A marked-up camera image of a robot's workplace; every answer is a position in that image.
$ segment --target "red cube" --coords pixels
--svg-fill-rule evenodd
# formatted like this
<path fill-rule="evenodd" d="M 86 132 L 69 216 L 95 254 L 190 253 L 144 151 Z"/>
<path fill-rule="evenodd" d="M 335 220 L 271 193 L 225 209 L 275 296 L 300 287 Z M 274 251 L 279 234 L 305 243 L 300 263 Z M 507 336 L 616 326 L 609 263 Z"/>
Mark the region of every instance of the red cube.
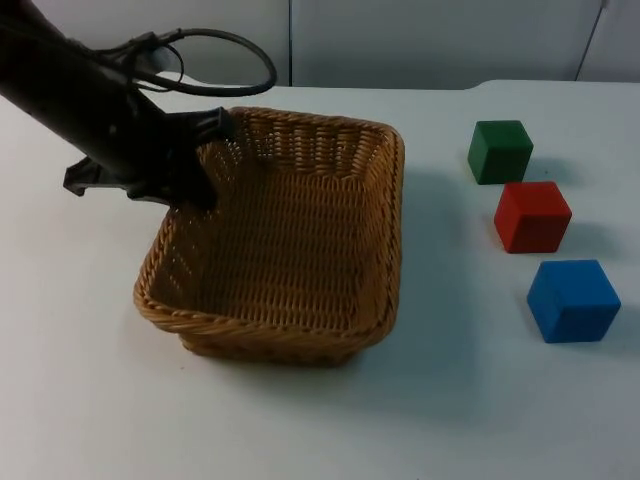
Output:
<path fill-rule="evenodd" d="M 558 250 L 571 209 L 554 182 L 508 183 L 493 222 L 509 253 Z"/>

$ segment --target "basket rim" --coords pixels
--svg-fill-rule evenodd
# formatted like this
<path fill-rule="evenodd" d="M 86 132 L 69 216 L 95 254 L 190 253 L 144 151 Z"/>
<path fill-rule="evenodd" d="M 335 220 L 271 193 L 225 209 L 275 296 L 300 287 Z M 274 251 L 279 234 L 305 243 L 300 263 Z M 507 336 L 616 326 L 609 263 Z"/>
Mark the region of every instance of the basket rim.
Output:
<path fill-rule="evenodd" d="M 358 128 L 366 128 L 384 132 L 389 135 L 389 139 L 394 145 L 394 169 L 390 175 L 390 184 L 396 185 L 396 188 L 390 189 L 390 202 L 392 204 L 393 215 L 389 220 L 391 224 L 390 235 L 386 242 L 386 251 L 390 251 L 394 247 L 394 242 L 399 245 L 396 249 L 398 252 L 397 259 L 390 259 L 387 263 L 387 284 L 400 284 L 400 265 L 402 260 L 401 249 L 401 212 L 402 212 L 402 183 L 404 170 L 404 141 L 399 133 L 391 126 L 383 123 L 353 119 L 344 116 L 327 116 L 312 113 L 299 113 L 284 110 L 276 110 L 263 107 L 234 107 L 230 109 L 233 115 L 251 115 L 252 117 L 261 117 L 265 119 L 286 117 L 289 121 L 304 122 L 312 125 L 331 125 L 336 123 L 345 126 L 353 126 Z M 193 309 L 176 309 L 163 302 L 154 300 L 149 291 L 155 280 L 160 265 L 168 253 L 168 249 L 172 244 L 173 235 L 176 232 L 176 215 L 179 210 L 170 208 L 162 221 L 160 230 L 158 231 L 154 242 L 147 253 L 140 273 L 134 286 L 134 303 L 140 313 L 153 322 L 156 327 L 161 330 L 177 333 L 177 334 L 195 334 L 210 335 L 219 334 L 221 329 L 232 332 L 242 329 L 243 333 L 260 331 L 281 331 L 289 333 L 298 333 L 300 335 L 315 335 L 335 339 L 357 340 L 359 342 L 369 341 L 374 343 L 376 340 L 383 338 L 391 329 L 395 322 L 394 312 L 397 310 L 398 293 L 395 297 L 391 295 L 389 289 L 385 298 L 385 305 L 381 310 L 381 314 L 377 319 L 372 321 L 366 327 L 356 327 L 345 330 L 324 329 L 324 328 L 308 328 L 298 325 L 275 325 L 266 323 L 257 323 L 252 320 L 228 317 L 215 313 L 207 313 Z"/>

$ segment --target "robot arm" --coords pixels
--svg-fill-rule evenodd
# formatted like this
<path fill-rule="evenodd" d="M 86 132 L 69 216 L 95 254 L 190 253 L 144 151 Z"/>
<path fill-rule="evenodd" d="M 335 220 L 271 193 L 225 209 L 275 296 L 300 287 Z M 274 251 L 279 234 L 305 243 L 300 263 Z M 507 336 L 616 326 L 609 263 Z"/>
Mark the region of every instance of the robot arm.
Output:
<path fill-rule="evenodd" d="M 255 87 L 220 89 L 137 69 L 141 53 L 211 32 L 256 53 L 269 79 Z M 120 187 L 131 199 L 213 207 L 216 193 L 196 148 L 231 136 L 230 117 L 222 108 L 167 114 L 142 94 L 134 79 L 196 95 L 242 96 L 271 88 L 276 71 L 256 45 L 211 30 L 146 34 L 96 52 L 65 38 L 30 0 L 0 0 L 0 95 L 87 155 L 67 169 L 65 188 L 82 196 L 88 187 Z"/>

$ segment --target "black cable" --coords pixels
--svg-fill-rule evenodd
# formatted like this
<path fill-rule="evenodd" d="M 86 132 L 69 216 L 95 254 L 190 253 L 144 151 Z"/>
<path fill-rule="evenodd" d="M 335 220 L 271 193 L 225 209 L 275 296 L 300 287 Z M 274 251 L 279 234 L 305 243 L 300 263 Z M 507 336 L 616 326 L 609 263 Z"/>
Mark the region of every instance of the black cable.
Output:
<path fill-rule="evenodd" d="M 277 81 L 277 71 L 276 67 L 273 64 L 269 55 L 262 50 L 258 45 L 247 40 L 240 35 L 236 35 L 230 32 L 225 32 L 222 30 L 212 30 L 206 28 L 192 28 L 187 30 L 177 29 L 167 34 L 161 35 L 158 37 L 158 42 L 156 47 L 169 47 L 171 43 L 174 43 L 178 40 L 182 40 L 188 37 L 211 37 L 218 38 L 221 40 L 226 40 L 232 43 L 236 43 L 242 47 L 245 47 L 252 53 L 254 53 L 262 63 L 267 68 L 269 76 L 267 80 L 264 82 L 252 85 L 248 87 L 202 87 L 198 85 L 190 85 L 181 82 L 176 82 L 175 80 L 169 80 L 166 78 L 158 77 L 154 74 L 138 71 L 134 68 L 129 68 L 125 65 L 121 65 L 113 60 L 104 57 L 103 54 L 105 52 L 118 52 L 125 48 L 128 48 L 135 43 L 135 40 L 132 42 L 128 42 L 119 47 L 115 47 L 110 50 L 102 50 L 102 51 L 94 51 L 90 50 L 84 46 L 76 45 L 75 43 L 71 43 L 67 41 L 64 37 L 55 37 L 43 35 L 38 30 L 33 29 L 28 25 L 24 25 L 20 22 L 15 22 L 10 18 L 0 16 L 0 28 L 11 31 L 15 34 L 21 35 L 23 37 L 30 38 L 32 40 L 45 43 L 48 46 L 63 49 L 68 53 L 76 55 L 78 57 L 84 58 L 85 60 L 89 60 L 101 67 L 108 68 L 113 70 L 114 72 L 120 73 L 124 75 L 126 78 L 135 79 L 138 81 L 144 81 L 150 83 L 151 85 L 155 85 L 157 87 L 163 87 L 165 89 L 170 89 L 176 92 L 186 93 L 188 95 L 197 95 L 204 97 L 244 97 L 249 95 L 257 95 L 263 92 L 266 92 L 271 87 L 273 87 Z"/>
<path fill-rule="evenodd" d="M 173 53 L 173 55 L 180 62 L 180 77 L 178 78 L 178 80 L 176 80 L 176 82 L 177 83 L 182 83 L 182 79 L 184 78 L 184 74 L 185 74 L 184 59 L 182 58 L 182 55 L 180 55 L 180 52 L 178 52 L 178 50 L 173 45 L 164 45 L 162 48 L 166 48 L 171 53 Z M 152 87 L 149 87 L 148 85 L 142 85 L 140 83 L 136 83 L 135 86 L 137 88 L 139 88 L 140 90 L 148 90 L 150 92 L 156 92 L 156 93 L 167 93 L 167 92 L 174 91 L 174 90 L 172 90 L 170 88 L 164 88 L 164 89 L 152 88 Z"/>

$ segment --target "blue cube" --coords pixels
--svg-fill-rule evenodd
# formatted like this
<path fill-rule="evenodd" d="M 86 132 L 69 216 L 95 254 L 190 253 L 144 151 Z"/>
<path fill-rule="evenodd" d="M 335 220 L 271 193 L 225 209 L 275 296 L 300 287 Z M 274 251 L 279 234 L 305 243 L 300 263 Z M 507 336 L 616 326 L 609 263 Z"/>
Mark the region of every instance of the blue cube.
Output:
<path fill-rule="evenodd" d="M 542 262 L 527 302 L 547 343 L 602 340 L 620 310 L 597 260 Z"/>

